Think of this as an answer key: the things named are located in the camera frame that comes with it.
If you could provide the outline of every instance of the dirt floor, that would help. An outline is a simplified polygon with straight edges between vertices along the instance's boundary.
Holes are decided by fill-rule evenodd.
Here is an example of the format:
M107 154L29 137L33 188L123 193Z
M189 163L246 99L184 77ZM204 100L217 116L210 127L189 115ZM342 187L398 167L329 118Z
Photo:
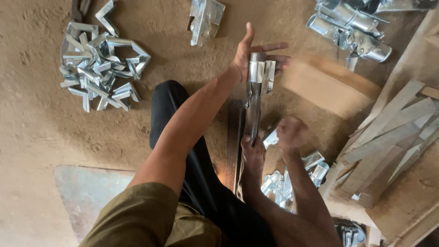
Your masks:
M106 0L93 1L84 22L94 18ZM337 58L338 50L305 24L314 12L313 0L221 0L226 5L214 40L190 46L187 31L190 0L118 1L110 19L123 38L136 40L152 55L135 82L143 101L129 112L108 109L90 113L82 99L61 89L59 49L69 22L70 1L4 1L0 9L0 245L76 246L68 216L57 192L53 167L73 164L136 170L151 152L151 94L155 85L173 79L190 94L220 73L234 56L245 34L245 23L256 29L254 44L287 41L284 54L314 52ZM394 51L388 61L361 61L359 74L382 86L410 41L424 13L385 15L380 24L384 42ZM130 50L116 50L129 56ZM245 85L230 96L244 98ZM263 100L263 115L295 115L310 127L310 144L331 163L347 136L365 114L342 120L295 94L274 85ZM227 107L220 110L205 134L216 171L224 181ZM276 147L267 152L266 173L282 169Z

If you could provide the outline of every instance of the bare foot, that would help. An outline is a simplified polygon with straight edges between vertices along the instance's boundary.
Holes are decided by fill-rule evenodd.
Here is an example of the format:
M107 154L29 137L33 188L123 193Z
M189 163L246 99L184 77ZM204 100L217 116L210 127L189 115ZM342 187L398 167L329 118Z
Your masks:
M241 147L243 169L239 179L239 187L242 199L246 201L246 197L260 192L266 149L259 136L252 147L252 139L248 135L242 138Z

